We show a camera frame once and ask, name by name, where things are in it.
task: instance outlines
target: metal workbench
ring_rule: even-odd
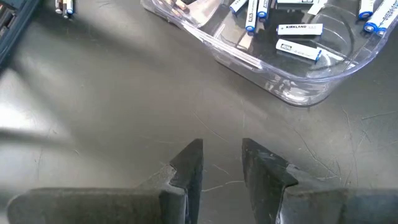
[[[398,183],[398,29],[377,59],[311,108],[215,62],[138,1],[39,7],[0,74],[0,223],[36,187],[133,187],[204,139],[199,223],[254,223],[241,141],[351,187]]]

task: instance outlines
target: clear plastic container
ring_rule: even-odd
[[[245,30],[247,7],[234,15],[229,9],[233,0],[196,0],[186,10],[171,7],[166,0],[141,0],[141,4],[200,39],[219,63],[287,103],[310,106],[373,60],[397,24],[396,19],[384,37],[363,31],[359,1],[328,0],[313,16],[308,9],[285,7],[273,0],[267,22],[257,23],[254,36]],[[321,37],[292,39],[321,48],[316,63],[275,49],[277,25],[301,23],[324,26]]]

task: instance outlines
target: scratched metal surface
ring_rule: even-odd
[[[295,108],[138,1],[77,0],[72,21],[52,2],[0,74],[0,223],[31,188],[135,186],[194,138],[205,140],[200,223],[254,223],[242,137],[324,181],[397,186],[397,42],[326,101]]]

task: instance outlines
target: gray metal surface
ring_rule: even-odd
[[[34,187],[132,187],[204,139],[199,223],[254,223],[241,139],[319,179],[398,183],[398,30],[372,64],[311,108],[216,63],[138,1],[37,10],[0,74],[0,210]],[[0,218],[0,223],[7,223]]]

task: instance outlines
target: white battery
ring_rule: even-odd
[[[278,4],[314,4],[318,0],[277,0]]]
[[[278,43],[276,43],[276,49],[305,57],[314,61],[318,61],[322,53],[322,50],[320,49],[293,43],[283,39],[278,40]]]
[[[379,8],[374,12],[373,16],[368,20],[363,29],[367,32],[377,32],[379,25],[388,17],[398,5],[398,0],[384,0]]]
[[[73,14],[73,0],[67,0],[67,13]]]
[[[232,4],[229,6],[229,8],[231,9],[232,13],[235,14],[236,12],[238,12],[242,6],[247,2],[248,0],[235,0],[234,2],[232,2]]]
[[[398,6],[395,6],[395,8],[392,9],[392,12],[377,28],[377,34],[382,37],[386,33],[388,27],[392,24],[392,22],[394,22],[394,19],[396,19],[397,16],[398,16]]]
[[[358,17],[365,19],[373,15],[373,5],[375,0],[361,0],[359,2]]]
[[[248,32],[253,32],[256,29],[257,4],[258,0],[249,0],[248,16],[246,18],[246,30]]]
[[[268,14],[268,8],[269,8],[269,0],[259,0],[257,16],[259,18],[266,18]]]
[[[322,35],[323,24],[282,24],[276,32],[278,35]]]

